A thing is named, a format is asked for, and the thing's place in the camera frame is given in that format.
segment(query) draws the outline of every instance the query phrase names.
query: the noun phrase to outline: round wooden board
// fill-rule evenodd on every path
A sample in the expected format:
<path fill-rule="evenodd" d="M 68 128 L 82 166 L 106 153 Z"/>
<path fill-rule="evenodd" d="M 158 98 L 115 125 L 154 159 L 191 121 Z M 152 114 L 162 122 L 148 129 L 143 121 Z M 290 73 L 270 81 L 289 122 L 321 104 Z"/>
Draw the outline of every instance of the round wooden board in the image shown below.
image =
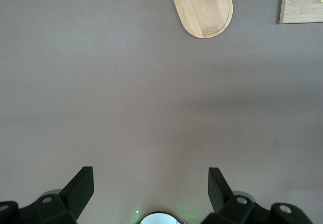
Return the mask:
<path fill-rule="evenodd" d="M 198 38 L 220 34 L 229 19 L 228 0 L 185 0 L 183 15 L 187 31 Z"/>
<path fill-rule="evenodd" d="M 212 38 L 229 25 L 232 0 L 174 0 L 185 30 L 198 38 Z"/>

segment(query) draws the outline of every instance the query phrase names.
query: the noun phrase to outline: wooden board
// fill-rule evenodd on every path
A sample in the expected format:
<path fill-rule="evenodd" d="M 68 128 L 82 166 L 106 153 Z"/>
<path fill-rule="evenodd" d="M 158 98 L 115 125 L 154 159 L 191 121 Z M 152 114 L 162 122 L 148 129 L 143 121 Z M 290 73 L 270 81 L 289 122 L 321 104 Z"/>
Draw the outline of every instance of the wooden board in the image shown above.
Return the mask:
<path fill-rule="evenodd" d="M 184 28 L 198 38 L 222 33 L 232 18 L 232 0 L 174 0 Z"/>
<path fill-rule="evenodd" d="M 282 0 L 279 23 L 323 22 L 321 0 Z"/>

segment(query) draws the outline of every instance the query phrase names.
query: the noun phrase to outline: white circular object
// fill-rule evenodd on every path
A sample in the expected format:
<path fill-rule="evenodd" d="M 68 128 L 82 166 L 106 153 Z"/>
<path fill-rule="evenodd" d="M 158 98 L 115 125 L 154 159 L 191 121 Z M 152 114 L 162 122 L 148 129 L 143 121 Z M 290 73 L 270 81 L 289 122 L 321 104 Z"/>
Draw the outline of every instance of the white circular object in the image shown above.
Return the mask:
<path fill-rule="evenodd" d="M 51 197 L 47 197 L 45 199 L 42 200 L 42 203 L 45 204 L 45 203 L 49 203 L 52 201 L 52 198 Z"/>
<path fill-rule="evenodd" d="M 165 213 L 153 213 L 144 218 L 141 224 L 180 224 L 175 218 Z"/>
<path fill-rule="evenodd" d="M 237 202 L 238 202 L 239 204 L 243 204 L 243 205 L 245 205 L 245 204 L 247 204 L 247 203 L 248 203 L 248 201 L 247 201 L 245 198 L 243 198 L 243 197 L 238 197 L 238 198 L 237 198 Z"/>
<path fill-rule="evenodd" d="M 285 206 L 285 205 L 280 205 L 279 210 L 281 210 L 281 212 L 286 213 L 286 214 L 292 213 L 292 210 L 288 206 Z"/>
<path fill-rule="evenodd" d="M 3 205 L 3 206 L 0 206 L 0 211 L 4 211 L 4 210 L 7 210 L 8 209 L 8 205 Z"/>

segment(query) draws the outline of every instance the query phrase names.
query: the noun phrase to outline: bamboo cutting board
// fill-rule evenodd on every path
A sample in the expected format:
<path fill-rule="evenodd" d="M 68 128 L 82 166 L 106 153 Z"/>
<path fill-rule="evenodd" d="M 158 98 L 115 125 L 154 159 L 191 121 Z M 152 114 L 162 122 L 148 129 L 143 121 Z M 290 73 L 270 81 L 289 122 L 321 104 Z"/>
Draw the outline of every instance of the bamboo cutting board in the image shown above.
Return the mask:
<path fill-rule="evenodd" d="M 321 0 L 282 0 L 279 23 L 323 22 Z"/>
<path fill-rule="evenodd" d="M 232 0 L 174 0 L 184 28 L 198 38 L 222 33 L 233 13 Z"/>

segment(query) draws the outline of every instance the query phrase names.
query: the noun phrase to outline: black plastic arm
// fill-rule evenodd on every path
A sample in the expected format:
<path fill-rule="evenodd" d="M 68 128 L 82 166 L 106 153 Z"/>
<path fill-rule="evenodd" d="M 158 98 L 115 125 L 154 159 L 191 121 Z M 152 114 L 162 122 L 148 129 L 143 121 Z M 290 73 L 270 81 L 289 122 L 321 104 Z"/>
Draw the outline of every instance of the black plastic arm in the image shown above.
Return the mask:
<path fill-rule="evenodd" d="M 14 201 L 0 202 L 0 224 L 76 224 L 93 193 L 93 168 L 83 167 L 58 195 L 41 196 L 21 209 Z"/>
<path fill-rule="evenodd" d="M 273 204 L 266 210 L 242 195 L 234 195 L 219 169 L 210 168 L 208 195 L 214 213 L 202 224 L 313 224 L 298 207 Z"/>

